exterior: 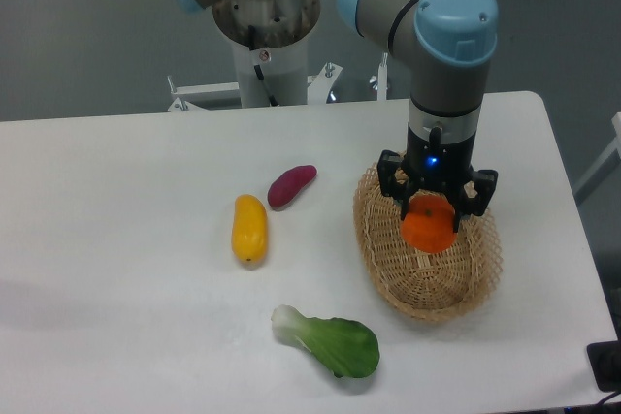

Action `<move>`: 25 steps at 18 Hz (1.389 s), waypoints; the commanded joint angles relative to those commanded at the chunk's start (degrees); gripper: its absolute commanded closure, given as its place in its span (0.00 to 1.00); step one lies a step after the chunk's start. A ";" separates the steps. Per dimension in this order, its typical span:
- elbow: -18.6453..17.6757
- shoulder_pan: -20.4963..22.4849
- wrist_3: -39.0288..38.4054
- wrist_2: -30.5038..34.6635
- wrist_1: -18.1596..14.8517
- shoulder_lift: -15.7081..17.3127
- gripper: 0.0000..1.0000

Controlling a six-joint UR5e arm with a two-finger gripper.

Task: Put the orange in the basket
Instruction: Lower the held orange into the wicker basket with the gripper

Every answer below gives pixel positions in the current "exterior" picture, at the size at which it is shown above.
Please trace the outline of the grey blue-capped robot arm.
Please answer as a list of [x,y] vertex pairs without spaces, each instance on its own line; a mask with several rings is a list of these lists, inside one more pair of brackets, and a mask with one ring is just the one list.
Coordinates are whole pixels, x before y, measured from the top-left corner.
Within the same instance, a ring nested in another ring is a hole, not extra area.
[[[308,101],[305,42],[319,0],[178,0],[189,12],[211,9],[237,53],[247,108]],[[343,22],[409,68],[404,155],[384,151],[378,180],[401,209],[419,191],[443,194],[460,221],[481,215],[498,175],[472,166],[490,60],[497,45],[496,0],[337,0]]]

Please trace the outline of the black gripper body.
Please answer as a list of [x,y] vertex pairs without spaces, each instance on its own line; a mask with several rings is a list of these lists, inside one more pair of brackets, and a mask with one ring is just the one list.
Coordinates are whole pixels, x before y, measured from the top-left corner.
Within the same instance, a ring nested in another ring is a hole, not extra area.
[[447,199],[457,198],[471,179],[471,160],[475,135],[452,144],[436,144],[422,139],[408,129],[407,151],[402,171],[408,178],[411,194],[418,190],[444,194]]

